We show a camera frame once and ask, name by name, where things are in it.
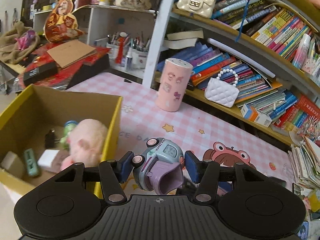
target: pearl handle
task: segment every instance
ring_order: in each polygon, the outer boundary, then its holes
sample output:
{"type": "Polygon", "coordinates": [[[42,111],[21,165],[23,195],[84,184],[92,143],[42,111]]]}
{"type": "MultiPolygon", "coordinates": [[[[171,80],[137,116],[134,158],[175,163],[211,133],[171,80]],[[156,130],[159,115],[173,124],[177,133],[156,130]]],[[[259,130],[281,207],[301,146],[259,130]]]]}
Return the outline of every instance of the pearl handle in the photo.
{"type": "Polygon", "coordinates": [[[227,68],[227,69],[221,70],[220,73],[219,73],[218,76],[217,76],[217,79],[220,80],[221,75],[224,74],[224,73],[226,73],[226,72],[232,72],[232,74],[235,76],[236,80],[235,80],[235,82],[234,82],[232,85],[233,85],[234,87],[236,87],[236,85],[238,84],[239,78],[238,78],[238,74],[237,74],[235,71],[233,71],[232,69],[227,68]]]}

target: brown towel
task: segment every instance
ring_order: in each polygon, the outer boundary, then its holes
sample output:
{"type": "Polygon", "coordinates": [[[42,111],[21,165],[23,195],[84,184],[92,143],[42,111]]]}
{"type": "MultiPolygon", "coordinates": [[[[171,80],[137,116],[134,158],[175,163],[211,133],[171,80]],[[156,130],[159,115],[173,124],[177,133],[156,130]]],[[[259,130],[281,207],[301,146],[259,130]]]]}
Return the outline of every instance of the brown towel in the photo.
{"type": "Polygon", "coordinates": [[[15,38],[22,37],[31,29],[31,27],[25,27],[23,22],[17,22],[11,31],[8,31],[0,37],[0,60],[2,62],[17,64],[35,50],[40,42],[40,37],[37,33],[30,46],[22,51],[18,50],[18,43],[15,40],[15,38]]]}

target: yellow cardboard box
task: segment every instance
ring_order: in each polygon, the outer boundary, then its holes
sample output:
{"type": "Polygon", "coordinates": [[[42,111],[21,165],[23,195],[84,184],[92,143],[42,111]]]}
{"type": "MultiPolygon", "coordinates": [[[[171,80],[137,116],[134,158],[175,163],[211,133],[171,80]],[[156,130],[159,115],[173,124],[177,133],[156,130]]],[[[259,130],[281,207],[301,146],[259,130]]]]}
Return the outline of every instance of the yellow cardboard box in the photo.
{"type": "MultiPolygon", "coordinates": [[[[39,158],[44,149],[44,135],[55,129],[57,138],[62,137],[66,121],[97,119],[108,127],[101,161],[112,159],[120,131],[122,97],[97,93],[57,91],[47,87],[28,86],[0,115],[0,162],[8,151],[22,154],[32,148],[39,158]]],[[[24,195],[40,185],[54,173],[42,171],[37,178],[27,174],[18,179],[0,168],[0,182],[24,195]]],[[[97,182],[94,193],[102,198],[97,182]]]]}

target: white shelf post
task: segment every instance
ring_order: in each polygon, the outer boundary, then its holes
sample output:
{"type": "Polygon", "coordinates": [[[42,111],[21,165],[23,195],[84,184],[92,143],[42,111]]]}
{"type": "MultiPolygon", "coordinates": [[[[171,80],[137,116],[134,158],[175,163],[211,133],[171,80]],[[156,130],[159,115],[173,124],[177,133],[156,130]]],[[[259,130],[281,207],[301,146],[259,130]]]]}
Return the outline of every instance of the white shelf post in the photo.
{"type": "Polygon", "coordinates": [[[142,81],[142,85],[148,88],[151,87],[153,82],[153,76],[158,63],[160,48],[167,30],[172,5],[173,0],[161,1],[159,13],[152,33],[145,73],[142,81]]]}

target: white quilted handbag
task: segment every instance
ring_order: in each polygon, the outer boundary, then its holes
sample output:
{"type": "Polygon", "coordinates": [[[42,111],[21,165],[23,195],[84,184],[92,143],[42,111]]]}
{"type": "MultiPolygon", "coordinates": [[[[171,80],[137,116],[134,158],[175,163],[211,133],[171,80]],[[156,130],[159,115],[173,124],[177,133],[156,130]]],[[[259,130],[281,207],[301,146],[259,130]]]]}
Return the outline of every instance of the white quilted handbag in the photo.
{"type": "Polygon", "coordinates": [[[177,7],[180,10],[211,18],[216,0],[179,0],[177,7]]]}
{"type": "Polygon", "coordinates": [[[237,83],[238,74],[235,71],[230,69],[221,70],[217,78],[210,78],[204,92],[204,97],[220,105],[232,107],[239,93],[239,90],[236,88],[237,83]],[[234,84],[231,85],[220,80],[221,75],[225,72],[232,72],[235,75],[236,80],[234,84]]]}

